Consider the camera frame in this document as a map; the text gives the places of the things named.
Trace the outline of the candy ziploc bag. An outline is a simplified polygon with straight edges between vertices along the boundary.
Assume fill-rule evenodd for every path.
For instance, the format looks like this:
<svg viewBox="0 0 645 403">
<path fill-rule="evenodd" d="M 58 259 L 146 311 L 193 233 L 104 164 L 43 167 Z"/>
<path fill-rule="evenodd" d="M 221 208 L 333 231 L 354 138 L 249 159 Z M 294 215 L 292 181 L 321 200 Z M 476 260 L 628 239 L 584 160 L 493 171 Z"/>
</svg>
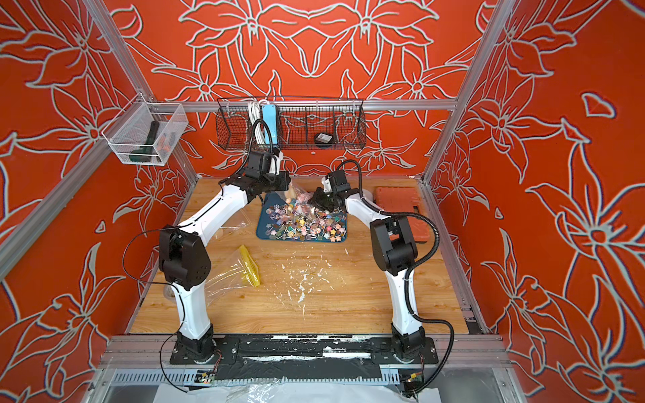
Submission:
<svg viewBox="0 0 645 403">
<path fill-rule="evenodd" d="M 238 233 L 239 231 L 248 229 L 250 227 L 250 219 L 245 211 L 240 210 L 235 213 L 220 229 L 215 232 L 211 241 L 227 237 Z"/>
<path fill-rule="evenodd" d="M 295 181 L 292 181 L 285 191 L 278 191 L 277 195 L 292 206 L 312 206 L 314 193 L 305 190 Z"/>
<path fill-rule="evenodd" d="M 205 295 L 208 304 L 213 304 L 232 290 L 261 285 L 260 270 L 245 245 L 241 245 L 211 270 L 205 285 Z"/>
</svg>

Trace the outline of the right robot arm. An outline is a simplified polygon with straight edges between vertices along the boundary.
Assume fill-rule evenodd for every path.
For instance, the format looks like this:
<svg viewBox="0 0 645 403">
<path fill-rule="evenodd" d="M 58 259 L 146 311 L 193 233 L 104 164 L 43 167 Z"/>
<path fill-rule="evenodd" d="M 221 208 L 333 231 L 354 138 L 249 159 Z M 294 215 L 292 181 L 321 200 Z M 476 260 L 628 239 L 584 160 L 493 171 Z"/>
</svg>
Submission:
<svg viewBox="0 0 645 403">
<path fill-rule="evenodd" d="M 415 317 L 411 268 L 418 248 L 406 216 L 388 213 L 366 197 L 362 187 L 353 188 L 343 170 L 322 179 L 311 203 L 348 213 L 369 228 L 374 261 L 386 274 L 392 304 L 391 345 L 398 359 L 410 361 L 426 346 L 422 322 Z"/>
</svg>

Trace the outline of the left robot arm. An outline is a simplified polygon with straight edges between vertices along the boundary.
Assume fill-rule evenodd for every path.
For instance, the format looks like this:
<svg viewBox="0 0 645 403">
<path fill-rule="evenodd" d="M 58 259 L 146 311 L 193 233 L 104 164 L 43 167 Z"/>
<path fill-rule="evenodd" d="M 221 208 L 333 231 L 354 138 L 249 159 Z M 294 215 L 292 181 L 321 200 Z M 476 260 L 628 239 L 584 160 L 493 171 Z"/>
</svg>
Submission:
<svg viewBox="0 0 645 403">
<path fill-rule="evenodd" d="M 255 198 L 289 188 L 290 175 L 282 161 L 276 147 L 250 151 L 245 166 L 221 181 L 211 201 L 178 226 L 161 230 L 160 271 L 174 291 L 180 321 L 174 356 L 179 363 L 206 363 L 216 351 L 205 292 L 212 268 L 208 242 Z"/>
</svg>

